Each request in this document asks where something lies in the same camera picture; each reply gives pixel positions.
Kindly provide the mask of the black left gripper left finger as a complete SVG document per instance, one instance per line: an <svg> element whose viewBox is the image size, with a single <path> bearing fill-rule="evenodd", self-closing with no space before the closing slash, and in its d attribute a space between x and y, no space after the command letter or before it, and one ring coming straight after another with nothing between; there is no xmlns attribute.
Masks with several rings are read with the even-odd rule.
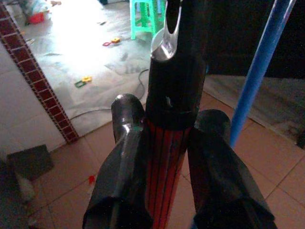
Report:
<svg viewBox="0 0 305 229"><path fill-rule="evenodd" d="M84 229L150 229L145 206L148 134L144 109L132 94L117 96L111 105L115 147L96 178Z"/></svg>

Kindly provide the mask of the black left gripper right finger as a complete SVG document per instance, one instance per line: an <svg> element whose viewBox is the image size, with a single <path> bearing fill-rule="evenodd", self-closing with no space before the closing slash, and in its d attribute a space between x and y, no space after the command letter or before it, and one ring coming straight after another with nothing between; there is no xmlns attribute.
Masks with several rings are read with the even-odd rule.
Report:
<svg viewBox="0 0 305 229"><path fill-rule="evenodd" d="M194 229L275 229L275 217L248 167L232 150L220 110L198 113L187 146Z"/></svg>

